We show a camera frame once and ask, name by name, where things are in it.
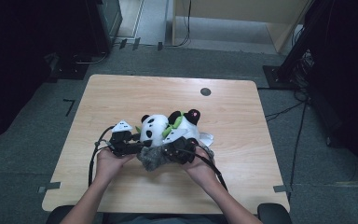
floor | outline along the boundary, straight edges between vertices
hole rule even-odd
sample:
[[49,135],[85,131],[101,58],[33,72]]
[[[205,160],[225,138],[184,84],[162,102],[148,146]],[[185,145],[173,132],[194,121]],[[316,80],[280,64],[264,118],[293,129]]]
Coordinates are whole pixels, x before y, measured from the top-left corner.
[[[128,39],[133,43],[141,38],[140,44],[172,45],[172,2],[173,0],[121,0],[123,23],[117,40]],[[228,21],[190,18],[190,39],[183,47],[190,49],[216,49],[252,53],[277,54],[269,31],[264,22]],[[176,38],[180,44],[186,36],[187,18],[176,17]],[[302,28],[298,25],[295,35]],[[290,39],[280,54],[287,55],[292,47]]]

electrical cord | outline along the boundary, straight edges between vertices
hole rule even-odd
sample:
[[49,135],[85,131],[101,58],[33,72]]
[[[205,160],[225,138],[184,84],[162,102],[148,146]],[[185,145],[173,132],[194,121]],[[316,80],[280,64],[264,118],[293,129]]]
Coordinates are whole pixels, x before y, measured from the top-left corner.
[[270,120],[276,119],[276,118],[277,118],[278,116],[280,116],[281,114],[287,113],[287,112],[289,112],[291,109],[293,109],[293,108],[295,108],[295,107],[298,107],[299,105],[302,105],[302,104],[304,104],[304,103],[305,103],[305,102],[300,102],[300,103],[298,103],[298,104],[296,104],[296,105],[293,105],[293,106],[291,106],[291,107],[289,107],[289,108],[284,109],[284,110],[281,111],[281,112],[274,113],[274,114],[270,114],[270,115],[266,115],[265,118],[275,116],[275,117],[273,117],[272,119],[267,119],[267,122],[269,122]]
[[228,191],[227,186],[226,186],[226,182],[223,179],[222,173],[217,169],[217,167],[213,164],[212,161],[206,159],[205,157],[200,156],[199,154],[192,152],[192,151],[188,151],[185,149],[176,149],[178,151],[183,151],[189,154],[192,154],[198,158],[200,158],[203,162],[205,162],[209,167],[211,167],[211,169],[214,171],[214,173],[217,175],[217,178],[219,179],[220,183],[223,185],[223,188],[226,189],[226,191]]
[[101,148],[98,148],[98,146],[101,144],[102,141],[105,141],[103,140],[103,137],[106,135],[106,133],[109,131],[109,130],[112,130],[115,126],[111,126],[109,128],[107,128],[105,131],[103,131],[103,134],[101,134],[101,137],[98,139],[97,142],[94,143],[95,145],[95,148],[94,148],[94,151],[92,152],[92,156],[91,156],[91,161],[89,162],[89,186],[91,185],[92,183],[92,171],[94,169],[94,159],[95,159],[95,155],[97,155],[97,152],[99,150],[101,150]]
[[107,55],[107,53],[106,52],[103,52],[103,57],[100,59],[100,60],[98,60],[98,61],[95,61],[95,62],[75,62],[75,63],[78,63],[78,64],[95,64],[95,63],[100,63],[101,61],[103,61],[103,59],[105,59],[106,58],[106,55]]
[[191,0],[190,0],[190,3],[188,4],[187,23],[186,23],[186,20],[184,18],[185,27],[187,28],[187,34],[185,36],[185,39],[179,45],[173,45],[172,47],[175,47],[175,48],[182,47],[190,39],[190,15],[191,15]]
[[[103,133],[101,134],[100,138],[98,139],[97,142],[94,143],[95,145],[95,148],[94,148],[94,151],[92,152],[92,156],[91,156],[91,160],[89,162],[89,186],[92,184],[92,173],[93,173],[93,169],[94,169],[94,159],[95,159],[95,156],[97,155],[98,151],[100,151],[102,148],[98,148],[99,145],[101,144],[102,141],[106,142],[106,140],[103,139],[103,137],[106,135],[106,133],[109,131],[109,130],[112,130],[113,128],[115,128],[115,126],[111,126],[109,128],[107,128],[105,131],[103,131]],[[189,153],[189,154],[193,154],[195,155],[196,157],[200,158],[202,161],[204,161],[207,165],[209,165],[211,167],[211,169],[216,173],[217,175],[217,178],[219,179],[220,183],[223,185],[223,187],[228,191],[227,189],[227,186],[226,186],[226,182],[225,180],[223,179],[222,177],[222,173],[220,173],[220,171],[217,169],[217,167],[213,164],[212,161],[209,161],[208,159],[198,155],[197,153],[195,152],[192,152],[192,151],[188,151],[188,150],[185,150],[185,149],[176,149],[178,151],[183,151],[183,152],[186,152],[186,153]]]
[[[289,184],[290,189],[292,188],[292,186],[293,186],[293,180],[295,179],[295,168],[296,168],[297,149],[298,149],[298,143],[299,143],[299,140],[300,140],[300,135],[301,135],[302,127],[303,127],[303,124],[304,124],[304,116],[305,116],[306,108],[307,108],[307,103],[304,104],[304,108],[303,108],[302,115],[301,115],[300,127],[298,128],[298,133],[297,133],[297,138],[296,138],[295,152],[294,152],[293,160],[292,160],[292,172],[291,172],[291,174],[290,174],[290,184]],[[290,203],[291,197],[292,197],[292,192],[289,191],[289,192],[288,192],[288,196],[287,196],[287,200],[289,201],[289,203]]]

person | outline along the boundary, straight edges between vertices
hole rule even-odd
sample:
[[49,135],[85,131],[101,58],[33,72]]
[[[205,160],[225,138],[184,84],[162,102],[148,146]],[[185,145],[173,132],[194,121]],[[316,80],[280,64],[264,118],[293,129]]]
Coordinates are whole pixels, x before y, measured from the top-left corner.
[[[196,148],[196,153],[208,158],[200,147]],[[97,155],[94,181],[61,223],[92,223],[109,183],[119,174],[123,165],[134,157],[135,155],[128,155],[118,158],[108,148],[102,149]],[[182,165],[182,168],[217,203],[228,223],[261,223],[226,191],[214,171],[201,159],[196,157],[193,162]]]

plush toy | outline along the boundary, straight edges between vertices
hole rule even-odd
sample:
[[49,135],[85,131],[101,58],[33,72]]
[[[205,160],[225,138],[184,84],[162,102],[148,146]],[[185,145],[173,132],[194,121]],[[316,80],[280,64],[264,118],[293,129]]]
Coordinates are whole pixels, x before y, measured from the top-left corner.
[[[150,147],[144,147],[137,155],[139,161],[147,171],[153,171],[160,165],[174,162],[172,159],[164,155],[167,147],[182,141],[183,146],[187,144],[183,139],[191,139],[192,142],[198,144],[200,141],[200,132],[197,123],[200,120],[200,112],[197,109],[191,109],[188,112],[175,111],[167,118],[164,115],[144,115],[142,117],[142,127],[137,131],[140,133],[140,141],[151,140]],[[169,135],[175,131],[181,131],[180,136],[175,136],[172,141]],[[206,147],[206,151],[213,159],[213,152]]]
[[164,139],[172,130],[186,130],[184,138],[200,140],[200,132],[197,123],[200,119],[200,112],[191,109],[187,113],[175,111],[167,118],[164,115],[144,115],[141,119],[142,127],[138,128],[141,134],[140,141],[152,140],[151,147],[160,147]]

black cable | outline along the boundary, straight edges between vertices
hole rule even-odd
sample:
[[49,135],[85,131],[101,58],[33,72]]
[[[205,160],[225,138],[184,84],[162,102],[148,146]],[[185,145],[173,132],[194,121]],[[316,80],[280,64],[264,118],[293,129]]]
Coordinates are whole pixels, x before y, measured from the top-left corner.
[[[295,178],[297,149],[298,149],[298,143],[299,143],[299,140],[300,140],[300,135],[301,135],[302,127],[303,127],[303,124],[304,124],[304,116],[305,116],[306,108],[307,108],[307,103],[304,104],[304,108],[303,108],[302,116],[301,116],[300,127],[299,127],[298,133],[297,133],[297,139],[296,139],[296,145],[295,145],[295,152],[294,152],[293,161],[292,161],[292,172],[291,172],[291,174],[290,174],[290,184],[289,184],[290,189],[292,189],[293,180],[294,180],[294,178]],[[292,192],[291,192],[291,191],[288,191],[287,200],[289,201],[289,203],[290,203],[291,197],[292,197]]]
[[327,37],[328,37],[328,30],[329,30],[329,27],[330,27],[331,14],[333,12],[333,8],[334,8],[335,3],[336,3],[336,0],[333,1],[333,3],[331,4],[331,7],[330,7],[330,13],[328,15],[328,21],[327,21],[327,26],[326,26],[326,35],[324,37],[324,45],[327,44]]
[[106,135],[106,133],[109,131],[109,130],[112,130],[115,126],[111,126],[109,128],[107,128],[105,131],[103,131],[103,134],[101,134],[101,137],[98,139],[98,142],[95,142],[94,145],[95,145],[95,148],[94,148],[94,151],[92,152],[92,156],[91,156],[91,161],[89,162],[89,186],[91,185],[92,183],[92,171],[94,169],[94,158],[95,158],[95,155],[97,155],[97,152],[99,150],[101,150],[101,148],[98,148],[98,146],[101,144],[101,142],[103,141],[103,137]]
[[185,39],[179,45],[173,45],[171,47],[175,47],[175,48],[182,47],[190,39],[190,15],[191,15],[191,0],[190,0],[190,3],[188,4],[187,24],[185,21],[185,27],[187,28],[187,34],[185,36]]
[[222,173],[217,169],[217,167],[213,164],[213,162],[211,162],[210,160],[206,159],[205,157],[200,156],[199,154],[193,152],[193,151],[188,151],[185,149],[177,149],[178,151],[183,151],[192,155],[195,155],[196,157],[200,158],[203,162],[205,162],[209,167],[211,167],[211,169],[214,171],[214,173],[217,175],[217,178],[219,179],[220,183],[223,185],[223,187],[226,189],[226,191],[228,191],[227,186],[226,186],[226,182],[223,179]]
[[302,104],[304,104],[304,103],[305,103],[305,102],[300,102],[300,103],[298,103],[298,104],[296,104],[296,105],[293,105],[293,106],[291,106],[291,107],[289,107],[289,108],[284,109],[284,110],[281,111],[281,112],[274,113],[274,114],[270,114],[270,115],[266,115],[265,118],[268,118],[268,117],[271,117],[271,116],[275,116],[275,117],[273,117],[272,119],[276,119],[276,118],[277,118],[278,116],[280,116],[281,114],[287,113],[287,112],[289,112],[291,109],[293,109],[293,108],[295,108],[295,107],[297,107],[297,106],[299,106],[299,105],[302,105]]
[[103,59],[106,58],[106,55],[107,53],[106,52],[103,52],[103,57],[98,60],[98,61],[95,61],[95,62],[75,62],[75,63],[78,63],[78,64],[95,64],[95,63],[100,63],[101,61],[103,61]]

